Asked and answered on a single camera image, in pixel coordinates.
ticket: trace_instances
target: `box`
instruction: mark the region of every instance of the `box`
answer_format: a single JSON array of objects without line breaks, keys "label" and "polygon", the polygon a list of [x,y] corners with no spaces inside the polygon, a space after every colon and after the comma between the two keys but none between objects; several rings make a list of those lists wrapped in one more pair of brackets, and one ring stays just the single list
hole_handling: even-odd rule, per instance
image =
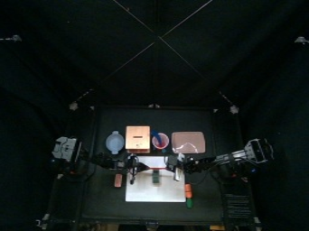
[{"label": "box", "polygon": [[150,126],[127,126],[126,149],[130,153],[150,153]]}]

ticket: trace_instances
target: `green object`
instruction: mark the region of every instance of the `green object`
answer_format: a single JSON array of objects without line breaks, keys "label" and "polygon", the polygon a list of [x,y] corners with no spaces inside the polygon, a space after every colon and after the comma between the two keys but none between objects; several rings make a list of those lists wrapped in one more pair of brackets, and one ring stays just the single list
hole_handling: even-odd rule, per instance
[{"label": "green object", "polygon": [[188,199],[188,208],[193,208],[193,200]]},{"label": "green object", "polygon": [[153,171],[153,184],[159,183],[159,170]]}]

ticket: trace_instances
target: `black ceiling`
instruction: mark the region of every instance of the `black ceiling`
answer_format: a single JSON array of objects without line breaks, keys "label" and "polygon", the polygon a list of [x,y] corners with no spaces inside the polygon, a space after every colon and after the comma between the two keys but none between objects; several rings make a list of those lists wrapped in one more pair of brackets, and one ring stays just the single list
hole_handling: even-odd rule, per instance
[{"label": "black ceiling", "polygon": [[[67,101],[93,88],[89,99],[115,105],[226,104],[218,91],[241,105],[287,65],[307,9],[308,0],[11,0],[0,38],[23,41],[2,42],[3,61]],[[32,90],[31,80],[3,86]]]}]

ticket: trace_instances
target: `white paper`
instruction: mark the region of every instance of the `white paper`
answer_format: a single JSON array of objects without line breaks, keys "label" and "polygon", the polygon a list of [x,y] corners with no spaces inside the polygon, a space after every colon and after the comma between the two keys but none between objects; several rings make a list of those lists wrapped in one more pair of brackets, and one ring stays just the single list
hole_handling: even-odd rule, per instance
[{"label": "white paper", "polygon": [[[165,168],[165,157],[139,156],[139,162],[149,167]],[[185,202],[185,175],[181,181],[174,180],[174,172],[159,170],[159,183],[153,183],[153,170],[142,171],[135,176],[134,184],[130,184],[127,174],[126,201],[135,202]]]}]

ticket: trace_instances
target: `black wall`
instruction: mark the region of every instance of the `black wall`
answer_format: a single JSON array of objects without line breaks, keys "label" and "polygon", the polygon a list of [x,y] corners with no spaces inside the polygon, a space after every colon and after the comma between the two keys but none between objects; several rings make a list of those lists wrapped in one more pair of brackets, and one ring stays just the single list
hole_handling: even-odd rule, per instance
[{"label": "black wall", "polygon": [[245,139],[265,137],[276,150],[274,161],[261,167],[253,183],[266,230],[308,229],[308,62],[309,47],[296,46],[241,112]]}]

